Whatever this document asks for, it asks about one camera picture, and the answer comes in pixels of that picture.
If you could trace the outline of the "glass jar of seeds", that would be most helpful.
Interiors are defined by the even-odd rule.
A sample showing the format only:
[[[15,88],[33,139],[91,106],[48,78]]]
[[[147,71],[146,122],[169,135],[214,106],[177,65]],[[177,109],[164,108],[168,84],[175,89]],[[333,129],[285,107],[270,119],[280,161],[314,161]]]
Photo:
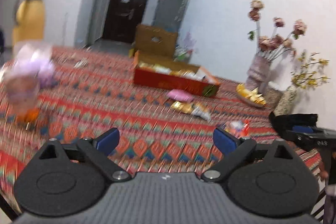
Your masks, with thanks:
[[[279,103],[284,91],[280,86],[273,81],[268,82],[265,88],[264,98],[266,100],[266,107],[269,109],[274,109]]]

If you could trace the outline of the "red cardboard snack box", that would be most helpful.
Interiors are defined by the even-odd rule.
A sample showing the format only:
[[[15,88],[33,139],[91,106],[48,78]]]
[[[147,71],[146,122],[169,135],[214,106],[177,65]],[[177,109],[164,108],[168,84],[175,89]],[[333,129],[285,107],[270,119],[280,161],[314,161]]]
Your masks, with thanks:
[[[134,56],[133,83],[157,89],[179,89],[209,98],[215,97],[221,86],[204,67],[141,51]]]

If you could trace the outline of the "patterned red tablecloth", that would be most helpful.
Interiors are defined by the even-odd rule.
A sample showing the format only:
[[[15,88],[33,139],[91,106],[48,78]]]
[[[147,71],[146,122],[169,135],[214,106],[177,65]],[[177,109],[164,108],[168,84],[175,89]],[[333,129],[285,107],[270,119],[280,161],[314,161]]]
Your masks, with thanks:
[[[71,143],[115,127],[121,139],[110,158],[128,172],[202,173],[221,159],[213,131],[224,122],[249,122],[249,134],[259,143],[278,137],[270,110],[241,102],[233,81],[220,79],[214,98],[195,99],[210,111],[207,122],[172,109],[165,90],[135,85],[133,61],[126,56],[63,47],[54,48],[52,56],[56,86],[39,93],[35,130],[19,127],[1,95],[1,195],[14,210],[15,180],[49,138]],[[74,68],[81,59],[88,65]]]

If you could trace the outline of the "grey refrigerator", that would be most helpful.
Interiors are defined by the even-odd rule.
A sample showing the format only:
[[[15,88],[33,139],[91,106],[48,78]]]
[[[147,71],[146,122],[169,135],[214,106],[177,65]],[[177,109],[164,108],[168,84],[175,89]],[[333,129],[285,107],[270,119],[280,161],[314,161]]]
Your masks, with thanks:
[[[158,0],[152,26],[179,32],[189,0]]]

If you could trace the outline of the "dried pink rose bouquet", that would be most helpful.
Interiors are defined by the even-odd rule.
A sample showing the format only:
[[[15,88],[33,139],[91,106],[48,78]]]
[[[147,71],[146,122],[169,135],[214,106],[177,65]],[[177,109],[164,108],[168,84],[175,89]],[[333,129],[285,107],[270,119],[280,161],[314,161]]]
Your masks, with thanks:
[[[248,18],[256,23],[256,28],[248,32],[248,39],[256,41],[256,55],[266,59],[269,63],[287,52],[294,52],[293,41],[304,36],[307,31],[307,25],[302,19],[298,19],[293,23],[291,32],[287,36],[281,36],[278,30],[285,27],[283,18],[273,18],[273,32],[271,36],[261,34],[261,11],[264,9],[264,3],[260,0],[252,0],[250,2],[250,11]]]

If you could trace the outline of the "dark brown entrance door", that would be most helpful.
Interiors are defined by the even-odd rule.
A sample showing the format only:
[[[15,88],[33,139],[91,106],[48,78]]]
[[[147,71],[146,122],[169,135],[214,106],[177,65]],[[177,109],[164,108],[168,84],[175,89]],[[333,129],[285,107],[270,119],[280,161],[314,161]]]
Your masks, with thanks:
[[[102,38],[131,44],[148,0],[110,0]]]

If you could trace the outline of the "pink textured vase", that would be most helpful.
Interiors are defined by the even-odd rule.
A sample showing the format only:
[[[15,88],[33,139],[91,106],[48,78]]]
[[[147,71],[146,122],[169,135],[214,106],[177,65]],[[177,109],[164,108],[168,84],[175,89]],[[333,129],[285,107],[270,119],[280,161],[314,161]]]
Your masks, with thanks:
[[[266,91],[266,86],[268,85],[270,66],[270,61],[268,61],[265,57],[256,54],[247,71],[245,88],[248,90],[254,90],[258,88],[258,92],[264,94]]]

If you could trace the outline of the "pink snack packet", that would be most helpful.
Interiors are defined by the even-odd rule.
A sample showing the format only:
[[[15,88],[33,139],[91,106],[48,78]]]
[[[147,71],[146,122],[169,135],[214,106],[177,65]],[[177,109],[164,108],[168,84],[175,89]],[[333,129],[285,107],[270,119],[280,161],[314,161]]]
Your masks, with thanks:
[[[194,96],[184,90],[173,89],[167,93],[167,98],[179,102],[192,102]]]

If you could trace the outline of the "speckled white vase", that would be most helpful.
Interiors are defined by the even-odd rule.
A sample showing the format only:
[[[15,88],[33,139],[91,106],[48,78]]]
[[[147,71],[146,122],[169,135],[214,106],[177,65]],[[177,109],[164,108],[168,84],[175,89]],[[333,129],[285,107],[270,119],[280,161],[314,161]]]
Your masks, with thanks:
[[[298,87],[292,84],[284,91],[273,113],[275,116],[288,115],[294,105]]]

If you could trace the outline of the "clear plastic wrapper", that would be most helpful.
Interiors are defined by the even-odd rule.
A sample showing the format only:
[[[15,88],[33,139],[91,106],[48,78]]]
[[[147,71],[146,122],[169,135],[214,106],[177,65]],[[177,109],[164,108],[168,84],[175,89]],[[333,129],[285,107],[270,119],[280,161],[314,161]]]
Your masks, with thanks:
[[[87,59],[81,59],[80,61],[77,61],[76,64],[74,65],[74,68],[83,68],[88,65]]]

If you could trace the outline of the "yellow flower branches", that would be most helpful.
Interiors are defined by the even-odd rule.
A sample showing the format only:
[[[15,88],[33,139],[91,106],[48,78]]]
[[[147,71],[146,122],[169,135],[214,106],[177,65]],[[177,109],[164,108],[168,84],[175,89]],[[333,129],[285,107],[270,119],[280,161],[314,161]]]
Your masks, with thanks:
[[[319,56],[318,52],[302,51],[295,60],[294,71],[291,72],[291,84],[302,90],[316,89],[327,84],[330,78],[325,69],[330,61]]]

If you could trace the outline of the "plate of gold wrappers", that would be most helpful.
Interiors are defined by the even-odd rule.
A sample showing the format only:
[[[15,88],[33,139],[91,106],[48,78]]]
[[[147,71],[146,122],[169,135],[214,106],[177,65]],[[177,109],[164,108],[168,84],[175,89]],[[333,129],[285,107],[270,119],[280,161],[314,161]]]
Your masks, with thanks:
[[[238,84],[236,87],[236,94],[238,97],[248,105],[262,108],[266,105],[266,100],[261,93],[259,93],[258,88],[254,90],[248,90],[245,88],[243,83]]]

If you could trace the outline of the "white gold snack packet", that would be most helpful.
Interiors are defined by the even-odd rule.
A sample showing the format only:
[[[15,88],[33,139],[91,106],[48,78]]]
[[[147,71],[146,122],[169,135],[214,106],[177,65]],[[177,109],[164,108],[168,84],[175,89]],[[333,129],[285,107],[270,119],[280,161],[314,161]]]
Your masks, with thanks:
[[[202,118],[203,120],[209,122],[211,120],[211,114],[209,110],[200,103],[192,104],[192,112],[191,115]]]

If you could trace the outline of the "purple plastic bag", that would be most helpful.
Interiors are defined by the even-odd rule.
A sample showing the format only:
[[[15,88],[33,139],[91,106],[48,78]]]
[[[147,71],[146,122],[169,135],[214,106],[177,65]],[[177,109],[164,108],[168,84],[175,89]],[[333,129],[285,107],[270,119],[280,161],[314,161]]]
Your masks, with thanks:
[[[25,115],[36,106],[40,89],[50,88],[55,82],[52,45],[24,40],[15,44],[13,54],[12,63],[1,69],[1,84],[14,113]]]

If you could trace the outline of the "brown wooden chair back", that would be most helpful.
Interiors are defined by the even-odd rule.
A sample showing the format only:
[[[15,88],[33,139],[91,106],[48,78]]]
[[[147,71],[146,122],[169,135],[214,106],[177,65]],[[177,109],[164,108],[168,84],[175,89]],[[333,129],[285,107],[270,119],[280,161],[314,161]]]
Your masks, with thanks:
[[[173,58],[178,33],[162,28],[139,24],[136,28],[134,47],[145,53]]]

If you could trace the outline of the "orange red snack packet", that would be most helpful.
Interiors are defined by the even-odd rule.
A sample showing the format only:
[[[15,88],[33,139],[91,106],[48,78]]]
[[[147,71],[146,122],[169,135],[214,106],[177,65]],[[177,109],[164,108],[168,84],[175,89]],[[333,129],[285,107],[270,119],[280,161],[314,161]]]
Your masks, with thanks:
[[[229,121],[223,123],[221,127],[238,139],[249,135],[249,122],[246,121]]]

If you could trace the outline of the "yellow wooden cabinet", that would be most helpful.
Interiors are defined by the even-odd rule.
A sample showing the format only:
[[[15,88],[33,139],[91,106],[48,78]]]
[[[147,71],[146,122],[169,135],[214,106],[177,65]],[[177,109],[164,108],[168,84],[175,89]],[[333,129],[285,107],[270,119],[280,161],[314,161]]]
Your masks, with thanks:
[[[26,40],[43,40],[45,4],[43,0],[16,0],[13,9],[12,46]]]

